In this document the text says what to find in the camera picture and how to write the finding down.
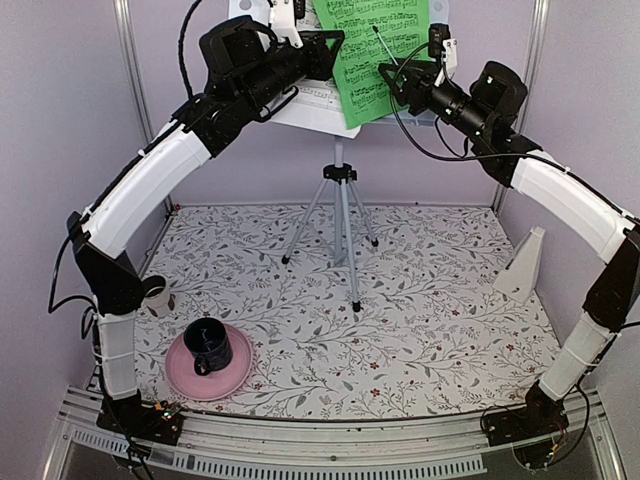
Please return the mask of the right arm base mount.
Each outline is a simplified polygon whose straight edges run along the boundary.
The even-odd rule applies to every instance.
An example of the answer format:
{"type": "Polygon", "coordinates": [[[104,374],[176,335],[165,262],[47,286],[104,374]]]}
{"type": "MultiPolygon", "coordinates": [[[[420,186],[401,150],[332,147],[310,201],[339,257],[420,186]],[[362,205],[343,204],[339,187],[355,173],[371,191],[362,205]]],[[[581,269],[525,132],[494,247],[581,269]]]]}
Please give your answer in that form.
{"type": "Polygon", "coordinates": [[[520,407],[492,406],[480,418],[480,428],[490,446],[562,433],[568,427],[563,403],[545,395],[528,398],[520,407]]]}

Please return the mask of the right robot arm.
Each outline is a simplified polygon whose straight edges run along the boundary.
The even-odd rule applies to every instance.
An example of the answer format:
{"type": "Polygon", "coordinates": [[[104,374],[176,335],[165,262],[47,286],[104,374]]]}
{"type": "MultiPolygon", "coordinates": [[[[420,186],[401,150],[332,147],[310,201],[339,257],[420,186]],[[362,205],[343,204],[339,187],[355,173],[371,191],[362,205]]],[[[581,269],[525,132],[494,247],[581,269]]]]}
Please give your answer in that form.
{"type": "Polygon", "coordinates": [[[526,196],[577,233],[604,262],[581,317],[551,367],[529,390],[517,427],[537,436],[556,417],[554,405],[578,385],[639,301],[639,220],[615,205],[512,125],[528,94],[509,67],[485,64],[468,92],[447,80],[434,62],[400,59],[378,71],[392,106],[441,117],[472,144],[472,157],[499,184],[526,196]]]}

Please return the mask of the white sheet music page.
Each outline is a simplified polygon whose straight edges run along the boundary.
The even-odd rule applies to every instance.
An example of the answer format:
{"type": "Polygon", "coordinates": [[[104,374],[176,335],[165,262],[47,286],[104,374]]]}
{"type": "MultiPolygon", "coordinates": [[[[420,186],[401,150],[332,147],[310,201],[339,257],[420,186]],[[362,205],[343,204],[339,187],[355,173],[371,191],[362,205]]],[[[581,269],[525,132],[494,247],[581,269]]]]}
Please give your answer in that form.
{"type": "MultiPolygon", "coordinates": [[[[228,17],[250,15],[256,22],[269,26],[268,1],[228,2],[228,17]]],[[[296,22],[298,32],[319,30],[321,25],[313,10],[311,1],[306,1],[306,13],[296,22]]],[[[349,129],[342,110],[339,92],[333,80],[301,80],[296,84],[297,96],[272,121],[284,125],[337,135],[349,139],[355,138],[360,128],[349,129]]]]}

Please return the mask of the light blue music stand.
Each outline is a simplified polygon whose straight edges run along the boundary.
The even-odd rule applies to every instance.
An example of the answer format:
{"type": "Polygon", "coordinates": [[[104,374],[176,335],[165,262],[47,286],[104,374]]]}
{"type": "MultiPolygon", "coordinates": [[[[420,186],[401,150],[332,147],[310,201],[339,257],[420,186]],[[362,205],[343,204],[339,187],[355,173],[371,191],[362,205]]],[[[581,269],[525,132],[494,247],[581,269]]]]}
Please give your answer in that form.
{"type": "MultiPolygon", "coordinates": [[[[436,12],[430,5],[430,20],[435,17],[436,12]]],[[[334,153],[331,164],[325,166],[323,178],[316,189],[306,213],[295,228],[295,233],[291,242],[282,257],[283,264],[289,264],[293,259],[295,250],[299,245],[304,231],[310,229],[310,219],[316,210],[319,201],[326,190],[331,187],[334,190],[334,240],[327,249],[333,257],[336,266],[346,264],[349,268],[349,279],[351,283],[352,306],[355,310],[361,307],[358,289],[357,269],[356,269],[356,248],[354,245],[355,229],[352,227],[351,214],[359,213],[365,225],[368,240],[372,246],[378,244],[378,239],[374,234],[370,217],[366,212],[364,204],[358,193],[356,182],[357,174],[351,165],[344,160],[344,142],[349,138],[331,135],[333,138],[334,153]]]]}

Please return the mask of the white wedge block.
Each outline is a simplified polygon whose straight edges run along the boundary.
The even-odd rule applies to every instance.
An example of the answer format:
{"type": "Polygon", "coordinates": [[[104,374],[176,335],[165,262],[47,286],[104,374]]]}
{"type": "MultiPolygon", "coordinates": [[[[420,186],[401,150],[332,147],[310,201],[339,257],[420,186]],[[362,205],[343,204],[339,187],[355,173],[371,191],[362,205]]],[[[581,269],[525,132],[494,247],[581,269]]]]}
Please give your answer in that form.
{"type": "Polygon", "coordinates": [[[529,230],[494,280],[495,291],[519,304],[531,297],[539,277],[544,236],[539,226],[529,230]]]}

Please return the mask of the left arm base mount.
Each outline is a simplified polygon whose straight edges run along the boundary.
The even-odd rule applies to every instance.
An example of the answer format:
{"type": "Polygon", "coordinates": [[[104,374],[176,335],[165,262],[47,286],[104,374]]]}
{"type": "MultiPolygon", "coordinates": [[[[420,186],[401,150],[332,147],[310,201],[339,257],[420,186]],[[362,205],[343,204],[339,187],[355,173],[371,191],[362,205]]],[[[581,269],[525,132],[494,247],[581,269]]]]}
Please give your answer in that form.
{"type": "Polygon", "coordinates": [[[100,386],[103,399],[96,425],[131,439],[176,446],[181,436],[184,417],[177,404],[162,401],[151,405],[142,401],[141,393],[114,400],[100,386]]]}

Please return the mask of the green sheet music page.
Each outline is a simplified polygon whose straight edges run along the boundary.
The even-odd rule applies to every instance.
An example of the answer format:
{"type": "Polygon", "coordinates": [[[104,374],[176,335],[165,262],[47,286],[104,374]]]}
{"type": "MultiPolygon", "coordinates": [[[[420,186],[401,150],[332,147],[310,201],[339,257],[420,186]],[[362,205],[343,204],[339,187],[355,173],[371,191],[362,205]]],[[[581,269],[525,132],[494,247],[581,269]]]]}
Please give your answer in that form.
{"type": "Polygon", "coordinates": [[[319,0],[313,3],[321,28],[345,39],[334,80],[349,129],[392,113],[389,87],[378,71],[392,57],[404,58],[428,39],[427,0],[319,0]]]}

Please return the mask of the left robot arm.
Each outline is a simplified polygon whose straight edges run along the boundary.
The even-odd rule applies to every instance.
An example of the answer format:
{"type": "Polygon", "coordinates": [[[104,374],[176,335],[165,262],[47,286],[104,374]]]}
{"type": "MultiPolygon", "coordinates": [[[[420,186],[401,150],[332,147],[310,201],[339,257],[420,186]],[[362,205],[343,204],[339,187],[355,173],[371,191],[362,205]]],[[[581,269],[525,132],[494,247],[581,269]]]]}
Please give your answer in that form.
{"type": "Polygon", "coordinates": [[[279,96],[291,100],[302,79],[326,81],[345,34],[294,31],[244,15],[204,34],[208,69],[203,92],[172,115],[154,141],[125,166],[96,201],[67,221],[76,265],[98,314],[104,392],[111,419],[128,434],[148,426],[134,369],[134,321],[144,293],[126,247],[153,210],[192,172],[221,154],[252,122],[270,120],[279,96]]]}

